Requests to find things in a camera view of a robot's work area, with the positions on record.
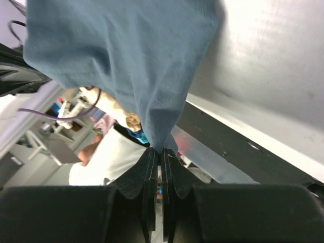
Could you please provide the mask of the blue-grey t shirt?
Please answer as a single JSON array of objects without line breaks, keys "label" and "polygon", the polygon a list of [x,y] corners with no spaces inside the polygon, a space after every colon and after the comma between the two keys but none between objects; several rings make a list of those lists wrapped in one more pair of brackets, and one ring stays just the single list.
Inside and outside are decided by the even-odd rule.
[{"label": "blue-grey t shirt", "polygon": [[23,57],[66,89],[97,87],[136,113],[150,145],[171,131],[217,30],[214,1],[28,1]]}]

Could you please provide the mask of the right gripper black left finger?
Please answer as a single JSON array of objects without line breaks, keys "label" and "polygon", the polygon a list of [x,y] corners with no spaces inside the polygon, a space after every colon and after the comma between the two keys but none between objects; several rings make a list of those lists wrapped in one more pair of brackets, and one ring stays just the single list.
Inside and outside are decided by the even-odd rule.
[{"label": "right gripper black left finger", "polygon": [[116,179],[108,224],[109,242],[151,242],[155,231],[158,154],[147,148],[137,163]]}]

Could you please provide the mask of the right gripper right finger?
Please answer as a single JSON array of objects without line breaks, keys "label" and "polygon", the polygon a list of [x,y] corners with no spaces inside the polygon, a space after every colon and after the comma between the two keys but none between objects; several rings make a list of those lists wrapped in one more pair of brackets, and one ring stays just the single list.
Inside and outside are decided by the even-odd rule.
[{"label": "right gripper right finger", "polygon": [[160,155],[163,193],[163,231],[166,242],[200,242],[193,185],[203,185],[183,167],[170,149]]}]

